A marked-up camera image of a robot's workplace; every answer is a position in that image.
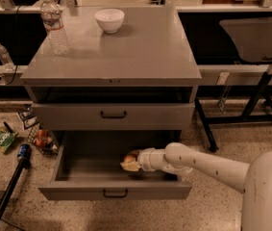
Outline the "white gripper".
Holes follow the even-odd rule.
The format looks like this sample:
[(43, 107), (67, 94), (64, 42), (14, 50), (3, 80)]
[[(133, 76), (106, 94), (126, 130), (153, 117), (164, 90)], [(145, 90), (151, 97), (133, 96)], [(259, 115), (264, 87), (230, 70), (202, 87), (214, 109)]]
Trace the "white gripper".
[(140, 169), (144, 171), (155, 171), (151, 164), (150, 157), (152, 153), (155, 151), (154, 148), (147, 148), (147, 149), (137, 149), (130, 151), (127, 155), (134, 155), (137, 156), (137, 161), (131, 162), (122, 162), (121, 166), (124, 170), (136, 172)]

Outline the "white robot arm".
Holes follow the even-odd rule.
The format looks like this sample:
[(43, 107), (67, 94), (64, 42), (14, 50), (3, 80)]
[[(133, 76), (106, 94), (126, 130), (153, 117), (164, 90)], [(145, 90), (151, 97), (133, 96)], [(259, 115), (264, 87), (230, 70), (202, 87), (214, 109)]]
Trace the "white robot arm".
[(171, 142), (164, 149), (131, 151), (121, 166), (127, 171), (161, 170), (177, 176), (197, 169), (243, 194), (240, 231), (272, 231), (272, 151), (247, 164)]

